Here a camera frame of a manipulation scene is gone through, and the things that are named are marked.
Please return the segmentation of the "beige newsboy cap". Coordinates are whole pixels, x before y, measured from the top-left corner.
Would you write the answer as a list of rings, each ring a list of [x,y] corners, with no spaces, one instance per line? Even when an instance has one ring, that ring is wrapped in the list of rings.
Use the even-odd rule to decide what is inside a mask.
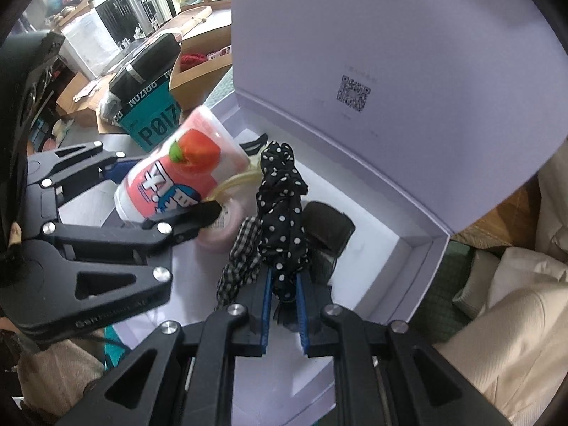
[[[533,425],[567,374],[567,285],[514,290],[435,346],[513,425]]]

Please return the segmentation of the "black velvet hair band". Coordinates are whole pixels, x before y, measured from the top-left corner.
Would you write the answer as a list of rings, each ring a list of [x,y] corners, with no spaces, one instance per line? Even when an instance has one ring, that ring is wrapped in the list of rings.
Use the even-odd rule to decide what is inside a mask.
[[[339,258],[345,251],[356,229],[345,213],[318,201],[305,205],[302,226],[310,242],[334,259]]]

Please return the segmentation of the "teal Poizon cardboard box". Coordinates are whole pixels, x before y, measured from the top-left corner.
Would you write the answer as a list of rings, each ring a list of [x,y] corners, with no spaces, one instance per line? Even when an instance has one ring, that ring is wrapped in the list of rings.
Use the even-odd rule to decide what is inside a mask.
[[[165,141],[179,125],[181,108],[169,92],[169,78],[143,88],[118,115],[118,125],[146,152]]]

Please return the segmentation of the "black polka dot scrunchie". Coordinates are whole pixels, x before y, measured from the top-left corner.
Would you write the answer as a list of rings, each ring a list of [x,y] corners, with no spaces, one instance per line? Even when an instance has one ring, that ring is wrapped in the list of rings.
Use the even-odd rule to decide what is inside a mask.
[[[296,169],[293,148],[271,141],[261,152],[262,182],[256,194],[261,222],[258,251],[272,274],[272,292],[282,302],[296,298],[296,274],[308,263],[301,199],[308,185]]]

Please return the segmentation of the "open cardboard box red items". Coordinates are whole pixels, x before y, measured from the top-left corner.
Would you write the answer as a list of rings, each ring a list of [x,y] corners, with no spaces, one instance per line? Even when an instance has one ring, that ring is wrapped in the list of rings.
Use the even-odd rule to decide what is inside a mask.
[[[169,78],[169,92],[182,111],[192,111],[203,104],[209,93],[232,66],[232,54],[208,59],[199,65],[186,68],[185,55],[204,55],[219,52],[231,45],[231,37],[211,38],[210,34],[185,39]]]

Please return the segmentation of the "white storage bin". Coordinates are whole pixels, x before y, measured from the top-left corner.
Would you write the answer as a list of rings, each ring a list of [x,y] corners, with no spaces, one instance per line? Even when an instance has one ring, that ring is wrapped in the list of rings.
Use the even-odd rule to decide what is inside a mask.
[[[99,77],[119,55],[118,45],[95,10],[65,24],[61,33],[65,36],[61,54],[88,80]]]

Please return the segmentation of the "brown cardboard box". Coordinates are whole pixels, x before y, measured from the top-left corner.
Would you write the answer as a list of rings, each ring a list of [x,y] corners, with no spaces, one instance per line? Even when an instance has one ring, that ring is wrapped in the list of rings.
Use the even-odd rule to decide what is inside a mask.
[[[101,101],[109,91],[108,85],[114,75],[109,74],[93,81],[78,72],[56,101],[56,110],[61,118],[71,119],[86,128],[96,128],[96,113]]]

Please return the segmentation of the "black mesh bow with pearl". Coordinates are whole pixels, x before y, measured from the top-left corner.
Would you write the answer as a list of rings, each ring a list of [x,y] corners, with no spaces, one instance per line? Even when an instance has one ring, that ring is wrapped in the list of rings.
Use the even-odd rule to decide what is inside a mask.
[[[337,260],[319,249],[311,249],[308,259],[312,282],[316,285],[327,286],[334,273]]]

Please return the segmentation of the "pink white plastic bottle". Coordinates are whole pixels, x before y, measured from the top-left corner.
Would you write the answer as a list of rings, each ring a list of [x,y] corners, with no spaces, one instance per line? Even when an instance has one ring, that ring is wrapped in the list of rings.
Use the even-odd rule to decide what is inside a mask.
[[[249,164],[215,114],[199,106],[127,173],[115,191],[115,210],[122,220],[140,224],[155,214],[188,208]]]

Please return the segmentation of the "black hair claw clip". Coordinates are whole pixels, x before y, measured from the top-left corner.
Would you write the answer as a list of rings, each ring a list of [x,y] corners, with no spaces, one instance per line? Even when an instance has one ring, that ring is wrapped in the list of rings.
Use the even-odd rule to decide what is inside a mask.
[[[257,137],[254,141],[247,141],[244,143],[240,143],[242,150],[248,155],[249,157],[255,156],[262,151],[262,149],[268,143],[268,135],[262,134],[261,136]]]

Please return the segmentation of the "cream hair claw clip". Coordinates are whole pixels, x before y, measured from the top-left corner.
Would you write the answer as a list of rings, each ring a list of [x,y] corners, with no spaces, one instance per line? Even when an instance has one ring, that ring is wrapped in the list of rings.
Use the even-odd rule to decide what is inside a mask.
[[[229,179],[222,182],[211,191],[205,200],[222,203],[230,199],[236,193],[236,190],[239,190],[242,187],[259,187],[263,180],[260,160],[260,154],[251,156],[249,158],[249,165],[246,171],[231,176]]]

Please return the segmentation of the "teal bubble mailer bag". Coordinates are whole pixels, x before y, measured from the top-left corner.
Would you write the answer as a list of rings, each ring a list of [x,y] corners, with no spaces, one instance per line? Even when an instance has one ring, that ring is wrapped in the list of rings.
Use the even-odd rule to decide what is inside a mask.
[[[121,341],[113,326],[104,329],[104,339],[105,364],[111,369],[118,366],[131,349]]]

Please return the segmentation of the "beige puffer jacket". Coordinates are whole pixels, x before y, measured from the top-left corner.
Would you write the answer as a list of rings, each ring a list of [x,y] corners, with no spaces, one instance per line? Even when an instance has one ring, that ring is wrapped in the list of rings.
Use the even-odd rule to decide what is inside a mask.
[[[476,249],[453,297],[475,318],[514,289],[567,279],[567,144],[510,197],[453,239]]]

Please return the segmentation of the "pink round compact case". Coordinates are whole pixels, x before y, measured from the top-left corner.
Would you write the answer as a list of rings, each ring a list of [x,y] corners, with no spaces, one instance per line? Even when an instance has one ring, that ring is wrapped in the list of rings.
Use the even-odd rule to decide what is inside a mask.
[[[255,213],[249,203],[231,197],[220,203],[222,211],[210,226],[199,231],[197,245],[211,253],[228,253],[246,217]]]

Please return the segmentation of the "black white gingham scrunchie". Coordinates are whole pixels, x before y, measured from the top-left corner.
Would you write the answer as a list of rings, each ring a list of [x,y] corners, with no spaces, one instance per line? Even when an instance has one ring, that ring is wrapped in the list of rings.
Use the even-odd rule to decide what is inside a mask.
[[[241,288],[257,280],[261,229],[257,217],[246,217],[242,222],[217,284],[217,309],[234,303]]]

